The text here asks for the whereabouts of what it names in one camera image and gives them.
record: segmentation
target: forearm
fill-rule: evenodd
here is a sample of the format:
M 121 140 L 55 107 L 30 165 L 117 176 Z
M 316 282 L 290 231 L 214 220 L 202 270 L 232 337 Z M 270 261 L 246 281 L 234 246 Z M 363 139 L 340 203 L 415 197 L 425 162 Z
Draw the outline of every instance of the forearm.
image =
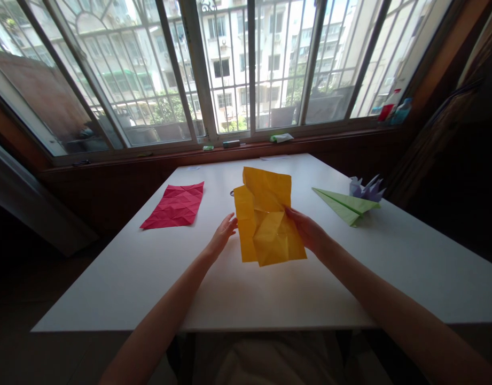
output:
M 146 383 L 182 324 L 215 258 L 202 252 L 126 340 L 100 384 Z
M 437 317 L 331 241 L 323 264 L 435 383 L 492 383 L 492 368 Z

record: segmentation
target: hand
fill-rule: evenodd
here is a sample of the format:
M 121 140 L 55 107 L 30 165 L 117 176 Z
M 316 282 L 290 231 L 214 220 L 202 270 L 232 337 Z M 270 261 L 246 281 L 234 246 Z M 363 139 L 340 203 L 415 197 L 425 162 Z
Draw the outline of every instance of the hand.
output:
M 290 207 L 285 207 L 285 212 L 298 228 L 304 246 L 310 249 L 317 257 L 320 258 L 323 253 L 326 253 L 330 245 L 336 244 L 312 218 Z
M 214 236 L 204 249 L 204 253 L 211 256 L 215 261 L 219 254 L 223 251 L 224 247 L 228 242 L 228 238 L 235 234 L 235 229 L 237 228 L 237 218 L 232 217 L 235 213 L 228 214 L 226 218 L 221 222 Z

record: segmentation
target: left hand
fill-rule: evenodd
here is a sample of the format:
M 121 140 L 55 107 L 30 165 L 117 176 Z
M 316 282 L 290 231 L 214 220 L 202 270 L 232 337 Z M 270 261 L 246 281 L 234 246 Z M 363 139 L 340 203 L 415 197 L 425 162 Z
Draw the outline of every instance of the left hand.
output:
M 236 233 L 237 218 L 233 218 L 234 215 L 235 213 L 231 213 L 224 218 L 203 251 L 203 253 L 208 254 L 214 261 L 223 251 L 230 236 Z

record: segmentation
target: small box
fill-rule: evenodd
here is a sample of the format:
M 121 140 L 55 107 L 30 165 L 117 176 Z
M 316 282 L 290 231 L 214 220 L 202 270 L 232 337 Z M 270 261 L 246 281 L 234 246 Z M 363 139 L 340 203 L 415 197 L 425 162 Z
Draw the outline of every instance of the small box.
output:
M 240 140 L 223 142 L 224 148 L 240 147 Z

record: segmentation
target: red folded paper with crease pattern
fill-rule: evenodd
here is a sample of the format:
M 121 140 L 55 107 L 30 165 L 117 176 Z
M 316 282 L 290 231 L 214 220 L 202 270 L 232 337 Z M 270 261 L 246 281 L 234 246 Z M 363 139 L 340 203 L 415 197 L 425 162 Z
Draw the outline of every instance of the red folded paper with crease pattern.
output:
M 192 186 L 171 186 L 169 184 L 160 203 L 140 228 L 152 229 L 193 224 L 203 198 L 204 183 Z

